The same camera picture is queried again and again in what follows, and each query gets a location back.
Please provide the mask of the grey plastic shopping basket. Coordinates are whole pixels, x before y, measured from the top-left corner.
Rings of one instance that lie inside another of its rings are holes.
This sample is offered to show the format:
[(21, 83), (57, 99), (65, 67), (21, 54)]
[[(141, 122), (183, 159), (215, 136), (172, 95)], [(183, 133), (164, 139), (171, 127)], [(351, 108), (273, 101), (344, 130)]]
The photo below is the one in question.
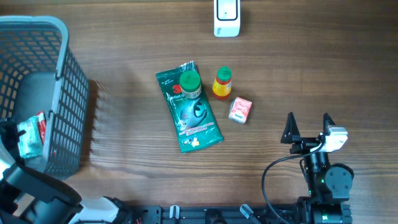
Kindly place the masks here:
[(21, 161), (60, 180), (80, 168), (90, 94), (69, 39), (56, 17), (1, 17), (1, 117), (19, 124), (44, 112), (43, 151)]

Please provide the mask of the green 3M gloves packet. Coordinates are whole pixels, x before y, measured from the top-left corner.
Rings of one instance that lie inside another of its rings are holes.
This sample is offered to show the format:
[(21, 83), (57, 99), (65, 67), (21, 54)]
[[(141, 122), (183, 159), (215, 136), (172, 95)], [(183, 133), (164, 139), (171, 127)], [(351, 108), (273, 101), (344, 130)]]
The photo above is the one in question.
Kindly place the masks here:
[(183, 154), (205, 149), (224, 140), (203, 90), (202, 81), (198, 98), (188, 99), (183, 95), (179, 78), (188, 70), (199, 74), (193, 61), (155, 74), (172, 116), (177, 141)]

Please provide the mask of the light green tissue packet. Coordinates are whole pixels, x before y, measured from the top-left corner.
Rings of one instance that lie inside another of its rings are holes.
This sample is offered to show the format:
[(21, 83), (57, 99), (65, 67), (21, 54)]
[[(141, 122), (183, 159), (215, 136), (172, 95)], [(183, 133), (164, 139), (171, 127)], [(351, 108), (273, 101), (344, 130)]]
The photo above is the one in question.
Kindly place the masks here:
[(18, 148), (19, 154), (23, 159), (37, 157), (42, 155), (43, 142), (40, 137), (39, 119), (33, 116), (17, 125), (19, 132), (25, 131), (19, 136)]

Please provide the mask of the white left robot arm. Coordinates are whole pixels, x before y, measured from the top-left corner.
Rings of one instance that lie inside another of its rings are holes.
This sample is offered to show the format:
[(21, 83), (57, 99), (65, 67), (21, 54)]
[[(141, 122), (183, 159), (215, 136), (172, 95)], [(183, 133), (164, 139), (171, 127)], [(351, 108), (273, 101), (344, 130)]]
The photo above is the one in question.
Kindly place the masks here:
[(1, 119), (1, 223), (131, 223), (122, 202), (83, 200), (66, 183), (17, 162), (10, 154), (24, 134)]

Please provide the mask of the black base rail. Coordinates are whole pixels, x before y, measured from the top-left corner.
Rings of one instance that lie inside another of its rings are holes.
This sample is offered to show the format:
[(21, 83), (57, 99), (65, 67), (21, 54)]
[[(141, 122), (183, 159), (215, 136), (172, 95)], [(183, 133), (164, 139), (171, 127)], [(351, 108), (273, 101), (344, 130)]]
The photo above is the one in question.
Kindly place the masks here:
[(268, 207), (171, 207), (119, 205), (114, 212), (81, 212), (71, 223), (352, 223), (349, 205), (277, 206), (279, 215)]

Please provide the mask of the white barcode scanner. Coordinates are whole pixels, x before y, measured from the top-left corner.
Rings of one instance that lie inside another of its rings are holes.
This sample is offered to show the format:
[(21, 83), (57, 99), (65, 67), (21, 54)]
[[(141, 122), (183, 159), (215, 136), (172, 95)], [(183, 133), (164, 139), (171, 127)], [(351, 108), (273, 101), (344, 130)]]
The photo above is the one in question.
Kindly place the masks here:
[(214, 36), (236, 37), (241, 27), (240, 0), (214, 0)]

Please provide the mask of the red yellow sauce bottle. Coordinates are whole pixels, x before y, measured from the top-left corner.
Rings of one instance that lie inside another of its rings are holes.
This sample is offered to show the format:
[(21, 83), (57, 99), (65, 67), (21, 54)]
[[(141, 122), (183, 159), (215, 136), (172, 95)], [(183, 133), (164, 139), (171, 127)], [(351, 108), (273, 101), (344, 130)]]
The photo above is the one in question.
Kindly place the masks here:
[(229, 67), (221, 67), (213, 83), (213, 96), (217, 100), (226, 100), (231, 93), (232, 71)]

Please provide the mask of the small red sachet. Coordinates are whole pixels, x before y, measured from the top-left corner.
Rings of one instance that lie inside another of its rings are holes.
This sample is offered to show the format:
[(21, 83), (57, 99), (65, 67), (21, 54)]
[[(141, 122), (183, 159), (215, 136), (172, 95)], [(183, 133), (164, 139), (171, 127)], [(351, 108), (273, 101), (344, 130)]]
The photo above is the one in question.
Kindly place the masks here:
[(40, 133), (40, 138), (42, 140), (42, 143), (44, 143), (45, 142), (46, 125), (47, 125), (45, 113), (43, 111), (38, 112), (37, 118), (38, 118), (38, 129), (39, 129), (39, 133)]

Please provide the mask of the small red white box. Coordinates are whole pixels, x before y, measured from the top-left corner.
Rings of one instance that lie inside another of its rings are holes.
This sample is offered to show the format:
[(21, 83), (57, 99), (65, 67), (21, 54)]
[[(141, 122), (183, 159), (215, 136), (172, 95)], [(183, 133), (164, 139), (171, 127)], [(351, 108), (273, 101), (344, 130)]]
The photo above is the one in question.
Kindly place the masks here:
[(247, 121), (251, 106), (251, 101), (236, 97), (231, 104), (228, 118), (244, 124)]

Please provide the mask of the green lid jar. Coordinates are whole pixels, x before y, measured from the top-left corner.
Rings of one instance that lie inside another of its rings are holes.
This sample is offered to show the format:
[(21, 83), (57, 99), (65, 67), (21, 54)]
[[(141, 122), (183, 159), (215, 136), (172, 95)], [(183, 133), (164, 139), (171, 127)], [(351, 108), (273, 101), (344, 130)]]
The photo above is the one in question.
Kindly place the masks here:
[(183, 95), (188, 99), (198, 98), (201, 94), (201, 77), (194, 70), (183, 72), (179, 78)]

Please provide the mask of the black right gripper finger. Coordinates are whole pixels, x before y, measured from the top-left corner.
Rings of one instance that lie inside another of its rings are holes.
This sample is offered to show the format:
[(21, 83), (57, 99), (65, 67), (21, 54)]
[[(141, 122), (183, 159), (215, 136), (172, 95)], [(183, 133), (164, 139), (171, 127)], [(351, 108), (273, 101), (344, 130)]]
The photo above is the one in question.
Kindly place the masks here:
[(332, 120), (332, 118), (330, 117), (330, 115), (328, 113), (325, 113), (323, 115), (323, 133), (324, 134), (329, 134), (329, 126), (334, 126), (335, 123)]
[(295, 120), (295, 116), (293, 112), (290, 112), (287, 115), (287, 122), (282, 137), (280, 139), (280, 142), (282, 144), (293, 144), (300, 141), (301, 141), (301, 136)]

